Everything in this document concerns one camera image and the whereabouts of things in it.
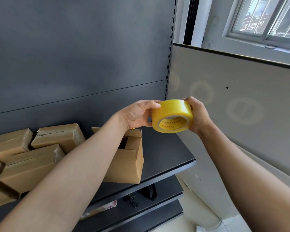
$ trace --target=lower shelf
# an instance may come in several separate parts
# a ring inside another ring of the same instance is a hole
[[[183,214],[178,200],[147,213],[131,222],[117,227],[111,232],[148,232]]]
[[[155,183],[155,187],[156,200],[151,201],[136,191],[133,193],[134,202],[138,203],[136,208],[123,198],[117,199],[116,207],[78,222],[73,231],[108,232],[183,196],[182,187],[175,175]]]

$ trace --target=packing tape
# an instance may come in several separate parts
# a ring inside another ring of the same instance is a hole
[[[160,133],[178,133],[189,128],[193,114],[188,102],[171,99],[161,102],[160,105],[151,114],[154,130]]]

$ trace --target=window frame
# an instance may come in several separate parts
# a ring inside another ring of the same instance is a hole
[[[266,25],[263,34],[257,35],[254,33],[240,32],[234,30],[235,23],[241,13],[245,0],[238,0],[235,12],[232,17],[230,27],[228,29],[227,37],[249,41],[254,43],[259,43],[266,46],[279,47],[290,50],[290,38],[272,36],[270,32],[275,25],[276,20],[278,19],[280,13],[283,10],[284,5],[287,0],[279,0],[277,6],[275,7],[272,16],[270,17],[268,24]]]

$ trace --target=hand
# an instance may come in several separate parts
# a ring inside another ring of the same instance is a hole
[[[140,100],[119,111],[123,115],[128,129],[138,128],[141,126],[152,127],[152,123],[148,122],[151,117],[152,109],[161,107],[159,100]]]
[[[202,102],[194,97],[189,97],[184,99],[192,107],[193,113],[193,124],[190,126],[190,130],[198,134],[202,128],[206,127],[208,124],[212,123],[208,112]]]

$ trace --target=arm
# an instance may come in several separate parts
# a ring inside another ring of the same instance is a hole
[[[151,126],[150,109],[160,101],[138,101],[113,115],[56,167],[0,223],[0,232],[72,231],[97,192],[124,133]]]
[[[199,135],[224,185],[253,232],[290,231],[290,188],[236,147],[210,120],[203,103],[193,109],[190,130]]]

